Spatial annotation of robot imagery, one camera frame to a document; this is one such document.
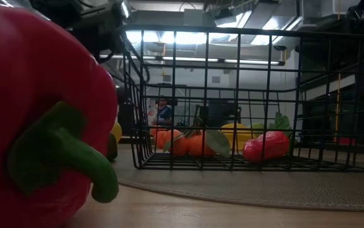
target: toy fruit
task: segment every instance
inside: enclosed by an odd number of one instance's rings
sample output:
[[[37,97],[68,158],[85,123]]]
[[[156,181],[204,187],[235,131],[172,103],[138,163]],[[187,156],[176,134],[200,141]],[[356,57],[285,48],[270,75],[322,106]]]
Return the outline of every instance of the toy fruit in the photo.
[[[256,137],[259,137],[260,135],[263,134],[263,129],[265,128],[265,126],[262,123],[254,123],[251,127],[252,129],[260,129],[260,130],[253,130],[253,134]]]
[[[166,133],[165,131],[158,131],[156,137],[154,138],[154,140],[156,141],[156,147],[160,149],[163,149],[165,145],[165,139],[163,138],[165,133]]]
[[[221,132],[223,132],[228,137],[228,140],[230,142],[230,147],[232,148],[232,140],[234,138],[234,130],[225,130],[225,129],[228,129],[228,128],[233,129],[234,124],[229,123],[229,124],[226,124],[226,125],[222,126],[221,127]],[[247,129],[248,127],[246,127],[243,124],[237,123],[237,128],[238,129],[240,129],[240,128]],[[252,134],[252,132],[250,130],[237,130],[237,137],[236,137],[235,141],[238,140],[238,149],[242,149],[244,147],[245,142],[252,139],[252,136],[255,137],[255,135]]]
[[[116,137],[116,142],[118,143],[123,136],[121,125],[118,122],[114,124],[113,128],[111,129],[111,133]]]
[[[157,132],[160,132],[160,131],[166,131],[166,129],[151,129],[149,131],[149,133],[153,136],[153,137],[156,137],[156,133]]]
[[[262,161],[263,134],[257,139],[250,139],[245,143],[242,155],[252,162]],[[265,139],[265,160],[283,157],[289,150],[289,138],[284,132],[266,132]]]
[[[188,150],[191,156],[196,158],[203,156],[203,135],[187,139],[187,144],[189,145]],[[215,152],[207,144],[204,145],[204,156],[215,156]]]
[[[111,201],[117,109],[107,71],[67,31],[0,6],[0,228],[57,228]]]
[[[181,132],[178,130],[173,130],[173,138],[176,139],[177,136],[181,135]],[[168,130],[165,132],[165,135],[163,136],[163,140],[165,141],[165,144],[170,143],[170,139],[172,138],[172,131]],[[173,141],[173,152],[172,148],[169,148],[167,151],[171,152],[173,156],[186,156],[188,154],[187,150],[187,139],[184,136],[179,137],[178,139]]]

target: blue shirt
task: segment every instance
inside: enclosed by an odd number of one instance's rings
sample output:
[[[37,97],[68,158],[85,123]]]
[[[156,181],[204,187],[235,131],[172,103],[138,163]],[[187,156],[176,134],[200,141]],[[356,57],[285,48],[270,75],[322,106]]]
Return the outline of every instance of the blue shirt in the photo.
[[[158,123],[161,123],[161,120],[168,120],[172,117],[172,109],[169,106],[165,106],[158,112]]]

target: yellow pole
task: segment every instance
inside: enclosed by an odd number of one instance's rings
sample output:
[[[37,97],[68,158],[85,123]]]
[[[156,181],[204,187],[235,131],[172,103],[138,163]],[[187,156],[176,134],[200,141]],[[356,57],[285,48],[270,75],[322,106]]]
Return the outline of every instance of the yellow pole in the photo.
[[[341,19],[341,0],[338,0],[338,20]],[[338,141],[337,132],[339,128],[339,99],[341,98],[341,74],[338,74],[338,90],[336,96],[336,120],[335,120],[335,143]]]
[[[341,19],[341,0],[338,1],[338,20]]]
[[[335,143],[338,141],[336,136],[339,128],[339,99],[341,97],[341,74],[338,75],[338,93],[336,96],[336,120],[335,120]]]

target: air vent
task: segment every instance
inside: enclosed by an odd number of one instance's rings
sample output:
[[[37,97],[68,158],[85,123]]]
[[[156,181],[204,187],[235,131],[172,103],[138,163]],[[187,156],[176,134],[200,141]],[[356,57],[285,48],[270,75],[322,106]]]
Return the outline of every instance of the air vent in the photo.
[[[163,82],[172,82],[172,78],[170,75],[163,75]]]
[[[220,76],[213,76],[211,78],[211,83],[216,83],[216,84],[221,83],[221,77]]]

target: white wall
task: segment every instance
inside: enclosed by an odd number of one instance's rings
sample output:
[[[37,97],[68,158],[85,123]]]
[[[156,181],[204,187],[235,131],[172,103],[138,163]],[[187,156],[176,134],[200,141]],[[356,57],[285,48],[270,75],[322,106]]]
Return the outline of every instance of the white wall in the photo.
[[[259,66],[259,65],[248,65],[248,67],[256,67],[256,68],[266,68],[267,66]],[[298,53],[292,51],[290,58],[286,61],[285,66],[272,66],[275,69],[297,69],[298,67]],[[151,72],[151,81],[152,84],[162,83],[163,77],[161,76],[162,72],[165,74],[171,75],[172,69],[170,68],[153,68],[150,69]],[[236,87],[236,71],[231,71],[229,74],[224,74],[222,70],[208,70],[208,87],[220,87],[220,88],[235,88]],[[211,83],[211,76],[220,76],[221,83],[213,84]],[[288,90],[296,88],[296,77],[297,73],[291,72],[271,72],[270,73],[270,89],[273,90]],[[178,85],[187,85],[187,86],[195,86],[195,87],[204,87],[204,70],[202,69],[176,69],[176,80],[175,83]],[[341,80],[341,87],[348,86],[354,83],[354,77],[347,77]],[[239,76],[239,88],[241,89],[266,89],[267,88],[267,71],[240,71]],[[337,82],[332,82],[330,85],[330,91],[337,89]],[[146,94],[149,96],[171,96],[172,89],[161,89],[160,94],[158,94],[158,88],[148,88]],[[176,89],[175,94],[178,97],[187,97],[189,96],[189,92],[185,93],[184,89]],[[307,99],[312,99],[317,96],[325,94],[325,86],[317,87],[314,89],[310,89],[307,91]],[[204,91],[202,89],[192,89],[191,97],[197,97],[198,100],[191,100],[191,115],[194,114],[194,106],[195,104],[202,104],[204,98]],[[251,99],[263,99],[262,92],[250,92],[249,96]],[[252,118],[263,118],[265,116],[265,109],[263,105],[256,105],[263,103],[262,101],[251,101],[251,105],[249,105],[249,96],[248,92],[240,91],[239,98],[245,99],[245,101],[240,101],[239,106],[242,108],[241,117],[242,124],[250,125],[250,120],[245,119],[245,117],[249,117],[249,111],[251,112]],[[302,99],[304,94],[299,94],[299,98]],[[233,91],[222,91],[219,94],[216,90],[208,90],[207,98],[230,98],[230,102],[234,102],[234,92]],[[277,95],[275,92],[269,93],[269,99],[277,99]],[[295,101],[296,99],[296,91],[291,92],[279,92],[279,100],[288,100]],[[294,112],[295,112],[295,103],[294,102],[280,102],[279,106],[274,105],[276,102],[270,102],[268,106],[268,118],[274,118],[275,113],[279,110],[283,115],[286,115],[289,120],[291,126],[294,125]],[[184,109],[185,103],[183,101],[179,102],[179,110]],[[301,104],[298,105],[298,115],[302,114],[303,107]],[[253,123],[263,123],[263,119],[255,120],[253,119]],[[302,128],[302,121],[297,122],[297,129]]]
[[[253,68],[260,68],[266,69],[267,66],[246,66],[246,67],[253,67]],[[297,69],[298,67],[298,53],[292,51],[290,58],[287,59],[285,66],[272,66],[273,69]],[[231,71],[229,77],[229,87],[236,87],[236,71]],[[241,70],[239,72],[239,88],[242,89],[266,89],[267,88],[267,71],[259,71],[259,70]],[[286,89],[293,89],[296,87],[296,73],[288,73],[288,72],[270,72],[270,89],[271,90],[280,90],[284,91]],[[295,101],[296,93],[293,92],[279,92],[279,100],[291,100]],[[239,98],[248,99],[247,92],[240,92]],[[251,99],[263,99],[262,92],[250,92]],[[277,95],[275,92],[269,93],[269,99],[277,99]],[[254,105],[251,102],[248,105],[241,105],[242,108],[242,117],[249,117],[249,109],[251,110],[252,117],[261,117],[265,116],[265,109],[264,106]],[[283,115],[286,115],[290,122],[291,126],[293,126],[294,120],[294,103],[290,102],[280,102],[279,107],[276,105],[277,102],[270,102],[268,105],[268,118],[274,118],[275,113],[279,110]],[[249,125],[249,120],[242,120],[242,124]]]

